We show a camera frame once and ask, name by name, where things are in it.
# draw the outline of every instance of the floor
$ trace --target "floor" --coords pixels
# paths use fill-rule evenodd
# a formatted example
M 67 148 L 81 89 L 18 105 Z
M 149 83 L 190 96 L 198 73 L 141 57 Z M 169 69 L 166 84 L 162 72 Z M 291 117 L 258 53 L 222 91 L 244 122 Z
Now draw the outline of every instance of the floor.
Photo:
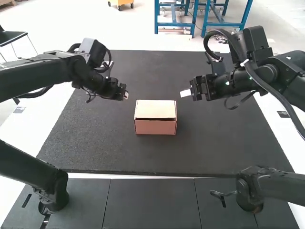
M 96 38 L 109 49 L 117 50 L 204 51 L 199 29 L 195 30 L 193 39 L 188 35 L 154 35 L 153 2 L 153 0 L 136 0 L 134 9 L 124 7 L 122 12 L 118 12 L 115 7 L 108 7 L 105 0 L 29 0 L 0 12 L 0 21 L 2 27 L 7 30 L 27 31 L 39 53 L 67 50 L 72 44 L 81 42 L 84 37 Z M 245 4 L 246 0 L 231 1 L 226 19 L 232 21 L 241 17 Z M 247 26 L 262 25 L 274 53 L 305 50 L 304 9 L 303 0 L 255 0 Z M 165 17 L 160 16 L 160 19 L 171 20 L 171 15 L 167 13 Z M 190 17 L 181 17 L 178 20 L 188 21 Z M 199 27 L 202 26 L 202 21 L 203 15 L 199 14 L 197 19 Z M 35 55 L 26 38 L 16 42 L 14 47 L 18 56 Z M 216 42 L 212 45 L 212 49 L 228 52 L 227 45 Z M 11 47 L 2 48 L 1 53 L 9 61 L 15 60 Z M 11 114 L 16 107 L 12 100 L 1 103 L 0 139 L 36 156 L 73 90 L 69 83 L 65 83 L 55 86 L 40 98 L 22 100 L 20 106 L 26 107 L 22 114 Z M 296 133 L 290 120 L 280 119 L 275 114 L 276 111 L 283 110 L 282 106 L 270 95 L 264 97 L 256 95 L 255 99 L 294 170 L 305 174 L 302 163 L 304 154 L 302 149 L 305 148 L 305 143 Z M 299 110 L 297 112 L 305 123 L 304 113 Z M 69 177 L 108 178 L 109 175 L 69 174 Z M 130 176 L 112 176 L 112 178 L 130 178 Z M 0 177 L 0 184 L 1 225 L 23 184 L 4 177 Z M 290 206 L 299 227 L 305 229 L 305 219 L 302 217 L 305 208 Z

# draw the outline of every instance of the black robotic arm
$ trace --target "black robotic arm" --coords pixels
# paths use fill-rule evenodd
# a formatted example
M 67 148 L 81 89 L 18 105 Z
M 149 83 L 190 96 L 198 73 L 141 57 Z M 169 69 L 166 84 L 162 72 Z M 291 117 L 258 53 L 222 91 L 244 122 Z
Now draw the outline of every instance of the black robotic arm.
M 109 61 L 104 57 L 108 53 Z M 34 98 L 46 93 L 54 84 L 72 82 L 84 89 L 89 100 L 128 98 L 126 85 L 111 78 L 110 51 L 97 40 L 84 39 L 68 52 L 52 51 L 33 58 L 0 64 L 0 102 L 11 98 Z M 51 214 L 69 202 L 66 191 L 68 174 L 36 159 L 0 140 L 0 175 L 34 188 L 40 197 L 39 211 Z
M 227 72 L 223 58 L 208 47 L 210 37 L 220 34 L 228 39 L 234 70 Z M 261 26 L 244 29 L 234 35 L 224 30 L 209 32 L 203 41 L 212 73 L 194 77 L 190 81 L 190 94 L 194 101 L 207 101 L 250 92 L 235 106 L 236 109 L 255 92 L 261 96 L 271 93 L 287 110 L 300 136 L 305 130 L 295 114 L 295 105 L 305 112 L 305 52 L 292 51 L 273 56 Z M 305 175 L 288 173 L 274 168 L 249 167 L 236 176 L 236 190 L 230 193 L 211 191 L 221 201 L 236 195 L 239 206 L 248 212 L 263 209 L 264 198 L 276 198 L 305 206 Z

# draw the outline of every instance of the cardboard box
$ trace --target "cardboard box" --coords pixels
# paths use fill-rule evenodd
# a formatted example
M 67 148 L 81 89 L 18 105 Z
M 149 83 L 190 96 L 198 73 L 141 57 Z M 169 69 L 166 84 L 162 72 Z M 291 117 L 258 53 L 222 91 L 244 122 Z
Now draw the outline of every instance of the cardboard box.
M 138 135 L 175 135 L 177 106 L 172 100 L 137 100 L 134 127 Z

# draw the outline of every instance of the black chair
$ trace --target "black chair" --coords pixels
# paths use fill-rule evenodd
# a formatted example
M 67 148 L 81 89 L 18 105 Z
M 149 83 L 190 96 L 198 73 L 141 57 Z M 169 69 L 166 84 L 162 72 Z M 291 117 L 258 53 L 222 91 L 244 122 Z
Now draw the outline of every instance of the black chair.
M 15 49 L 14 49 L 14 46 L 13 46 L 13 42 L 22 38 L 22 37 L 25 37 L 27 36 L 30 43 L 32 44 L 35 52 L 37 53 L 32 41 L 30 40 L 29 36 L 28 36 L 28 33 L 27 32 L 15 32 L 15 31 L 5 31 L 2 26 L 0 25 L 0 47 L 3 47 L 7 44 L 11 44 L 13 50 L 14 50 L 14 53 L 15 53 L 15 56 L 17 57 L 16 55 L 16 52 L 15 52 Z

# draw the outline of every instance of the chair leg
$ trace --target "chair leg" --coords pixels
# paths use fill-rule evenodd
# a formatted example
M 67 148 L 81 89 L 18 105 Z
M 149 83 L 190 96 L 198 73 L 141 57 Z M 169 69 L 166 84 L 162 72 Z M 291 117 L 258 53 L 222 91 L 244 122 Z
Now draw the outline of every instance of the chair leg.
M 18 105 L 18 104 L 20 103 L 20 100 L 17 99 L 17 98 L 13 98 L 13 100 L 14 100 L 14 102 L 15 102 L 16 105 Z
M 7 62 L 6 59 L 4 58 L 4 56 L 3 56 L 1 53 L 0 53 L 0 55 L 2 56 L 2 58 L 4 59 L 4 61 Z
M 10 45 L 11 45 L 11 47 L 13 48 L 14 53 L 15 53 L 15 56 L 16 56 L 16 57 L 17 57 L 17 59 L 18 59 L 18 56 L 17 56 L 17 54 L 16 54 L 16 52 L 15 52 L 15 49 L 14 49 L 13 43 L 11 43 Z
M 28 35 L 27 35 L 27 37 L 28 37 L 28 39 L 29 39 L 30 43 L 32 44 L 32 46 L 33 46 L 33 48 L 34 48 L 34 50 L 35 50 L 36 54 L 38 55 L 38 52 L 37 52 L 37 50 L 35 49 L 35 46 L 33 45 L 32 41 L 30 40 L 30 38 L 29 38 L 29 36 L 28 36 Z

